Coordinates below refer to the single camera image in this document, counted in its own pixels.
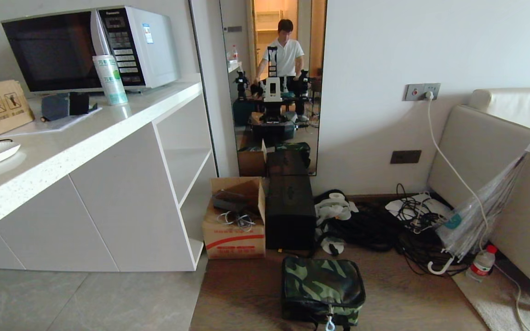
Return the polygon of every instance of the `electrical socket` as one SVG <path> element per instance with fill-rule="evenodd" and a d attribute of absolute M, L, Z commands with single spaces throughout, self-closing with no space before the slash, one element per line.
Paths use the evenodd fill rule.
<path fill-rule="evenodd" d="M 390 164 L 402 163 L 418 163 L 421 159 L 422 151 L 420 149 L 414 151 L 393 151 Z"/>
<path fill-rule="evenodd" d="M 408 84 L 406 85 L 406 93 L 404 93 L 403 101 L 421 101 L 425 100 L 425 93 L 433 92 L 433 100 L 436 100 L 439 95 L 439 88 L 441 83 L 430 84 Z"/>

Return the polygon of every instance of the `microwave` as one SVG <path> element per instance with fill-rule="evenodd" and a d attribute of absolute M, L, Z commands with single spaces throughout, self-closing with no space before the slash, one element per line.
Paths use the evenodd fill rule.
<path fill-rule="evenodd" d="M 103 91 L 94 55 L 114 55 L 126 90 L 180 77 L 169 17 L 129 6 L 1 22 L 30 92 Z"/>

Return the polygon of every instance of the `microwave control panel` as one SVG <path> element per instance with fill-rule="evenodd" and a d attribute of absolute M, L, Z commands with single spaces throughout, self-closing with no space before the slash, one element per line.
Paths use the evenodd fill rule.
<path fill-rule="evenodd" d="M 126 8 L 102 9 L 99 11 L 99 17 L 105 27 L 109 48 L 116 57 L 122 83 L 124 86 L 144 86 Z"/>

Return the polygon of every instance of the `zipper pull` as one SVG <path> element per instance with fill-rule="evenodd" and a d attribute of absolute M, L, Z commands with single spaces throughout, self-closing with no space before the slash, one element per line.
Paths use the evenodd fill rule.
<path fill-rule="evenodd" d="M 336 329 L 336 326 L 333 323 L 333 315 L 334 315 L 334 309 L 331 304 L 328 305 L 328 315 L 326 318 L 328 319 L 326 322 L 326 329 L 325 331 L 334 331 Z"/>

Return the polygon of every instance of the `mirror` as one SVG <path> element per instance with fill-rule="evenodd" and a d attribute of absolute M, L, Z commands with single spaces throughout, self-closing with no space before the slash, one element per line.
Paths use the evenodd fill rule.
<path fill-rule="evenodd" d="M 326 0 L 220 0 L 220 10 L 240 176 L 263 176 L 263 143 L 299 152 L 315 176 Z"/>

